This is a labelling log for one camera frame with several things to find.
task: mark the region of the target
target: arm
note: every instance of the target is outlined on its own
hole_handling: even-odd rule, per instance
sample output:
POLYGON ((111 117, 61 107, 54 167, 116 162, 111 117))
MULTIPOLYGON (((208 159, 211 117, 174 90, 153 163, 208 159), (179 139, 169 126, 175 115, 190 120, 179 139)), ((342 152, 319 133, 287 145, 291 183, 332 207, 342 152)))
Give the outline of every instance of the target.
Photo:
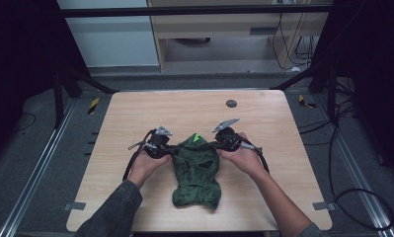
POLYGON ((80 226, 75 236, 128 236, 134 215, 142 202, 139 189, 153 172, 169 159, 168 155, 152 159, 141 151, 132 164, 127 180, 80 226))
MULTIPOLYGON (((246 138, 245 133, 239 133, 239 135, 246 138)), ((282 236, 296 236, 312 223, 264 169, 255 151, 240 147, 235 152, 224 150, 217 150, 217 152, 248 174, 255 182, 282 236)))

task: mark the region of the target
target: white cabinet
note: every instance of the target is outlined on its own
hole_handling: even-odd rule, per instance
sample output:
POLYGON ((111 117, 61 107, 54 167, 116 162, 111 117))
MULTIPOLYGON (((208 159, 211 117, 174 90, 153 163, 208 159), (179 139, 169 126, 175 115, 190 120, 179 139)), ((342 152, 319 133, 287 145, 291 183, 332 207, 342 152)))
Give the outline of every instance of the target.
MULTIPOLYGON (((147 7, 145 0, 57 0, 61 9, 147 7)), ((89 68, 159 66, 149 17, 67 18, 89 68)))

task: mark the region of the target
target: green knit fabric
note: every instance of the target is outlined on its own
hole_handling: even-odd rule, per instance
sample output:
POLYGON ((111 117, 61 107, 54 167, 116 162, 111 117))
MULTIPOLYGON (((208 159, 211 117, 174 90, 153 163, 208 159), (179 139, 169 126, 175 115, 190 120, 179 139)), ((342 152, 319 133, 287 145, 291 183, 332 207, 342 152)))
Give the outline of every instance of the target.
POLYGON ((215 180, 219 156, 199 134, 179 144, 179 153, 173 156, 178 188, 173 192, 175 206, 204 204, 217 209, 221 198, 220 185, 215 180))

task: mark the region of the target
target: aluminum rail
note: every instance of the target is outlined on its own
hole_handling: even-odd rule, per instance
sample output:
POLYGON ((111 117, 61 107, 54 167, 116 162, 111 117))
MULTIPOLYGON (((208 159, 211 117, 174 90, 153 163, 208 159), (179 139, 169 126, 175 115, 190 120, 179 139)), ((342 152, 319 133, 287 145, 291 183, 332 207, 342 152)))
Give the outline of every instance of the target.
POLYGON ((30 205, 31 200, 36 193, 37 187, 42 179, 43 174, 45 173, 46 167, 48 166, 48 163, 54 154, 55 148, 66 126, 68 125, 68 122, 70 121, 75 105, 76 100, 69 101, 69 105, 67 106, 65 112, 66 116, 62 124, 52 133, 51 138, 49 139, 37 162, 37 165, 35 166, 30 178, 27 181, 27 184, 25 185, 5 223, 2 225, 0 229, 0 237, 11 237, 15 235, 28 206, 30 205))

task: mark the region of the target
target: sleeve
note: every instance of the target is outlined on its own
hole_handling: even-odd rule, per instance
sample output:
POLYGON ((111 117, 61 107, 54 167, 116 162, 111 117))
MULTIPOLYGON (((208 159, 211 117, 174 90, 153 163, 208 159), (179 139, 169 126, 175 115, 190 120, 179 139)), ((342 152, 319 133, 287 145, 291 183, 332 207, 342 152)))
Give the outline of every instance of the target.
POLYGON ((317 237, 323 236, 323 233, 314 222, 312 222, 303 231, 301 231, 301 233, 297 235, 297 237, 316 237, 316 236, 317 237))
POLYGON ((142 196, 138 187, 125 180, 74 236, 128 236, 142 196))

